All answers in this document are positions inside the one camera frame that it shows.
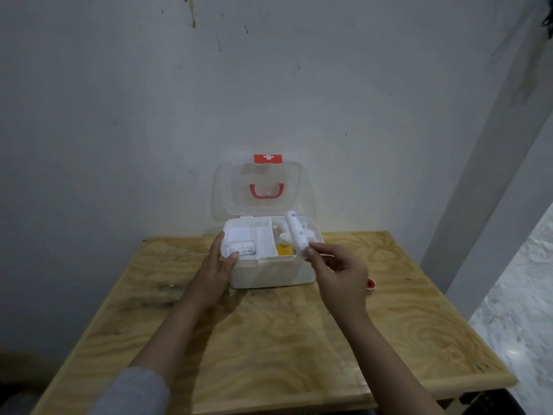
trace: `gray sleeve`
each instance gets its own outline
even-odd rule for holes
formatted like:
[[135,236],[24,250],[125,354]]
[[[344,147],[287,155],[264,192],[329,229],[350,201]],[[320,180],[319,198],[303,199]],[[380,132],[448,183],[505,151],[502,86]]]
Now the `gray sleeve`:
[[108,387],[88,415],[163,415],[169,387],[152,370],[129,367]]

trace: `red handle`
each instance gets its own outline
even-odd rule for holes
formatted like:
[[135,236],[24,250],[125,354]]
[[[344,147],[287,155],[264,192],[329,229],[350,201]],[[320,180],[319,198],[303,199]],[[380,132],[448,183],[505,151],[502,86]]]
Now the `red handle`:
[[278,193],[275,195],[259,195],[255,191],[255,184],[250,184],[249,190],[256,199],[277,199],[280,195],[282,195],[282,192],[284,192],[284,184],[278,184]]

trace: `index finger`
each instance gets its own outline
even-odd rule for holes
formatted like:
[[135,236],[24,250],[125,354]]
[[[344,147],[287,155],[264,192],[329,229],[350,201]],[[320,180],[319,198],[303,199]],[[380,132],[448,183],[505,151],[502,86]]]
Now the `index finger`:
[[357,260],[357,256],[355,255],[355,253],[353,253],[347,247],[342,246],[341,244],[310,242],[309,246],[311,246],[319,253],[331,254],[335,256],[339,261],[342,261],[344,263],[351,263]]
[[209,268],[210,268],[210,270],[213,270],[215,272],[217,272],[217,269],[218,269],[219,253],[220,253],[220,250],[221,250],[221,243],[223,243],[224,238],[225,238],[225,232],[222,231],[213,240],[213,243],[211,243],[211,247],[209,248],[209,254],[207,255],[207,260],[209,262]]

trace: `wooden tabletop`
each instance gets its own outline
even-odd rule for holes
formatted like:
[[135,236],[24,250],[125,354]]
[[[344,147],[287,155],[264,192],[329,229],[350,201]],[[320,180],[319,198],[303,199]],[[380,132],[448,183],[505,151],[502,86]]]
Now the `wooden tabletop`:
[[[390,233],[327,233],[376,281],[372,321],[436,399],[507,387],[515,377]],[[155,332],[211,238],[144,241],[33,413],[85,413]],[[317,283],[232,290],[199,321],[169,414],[374,407]]]

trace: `person's right arm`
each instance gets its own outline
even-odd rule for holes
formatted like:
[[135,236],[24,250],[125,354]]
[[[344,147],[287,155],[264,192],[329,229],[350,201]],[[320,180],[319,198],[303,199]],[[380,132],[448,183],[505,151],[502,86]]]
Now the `person's right arm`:
[[371,322],[365,307],[365,263],[343,246],[310,246],[308,261],[317,275],[322,301],[349,342],[380,410],[385,415],[444,415]]

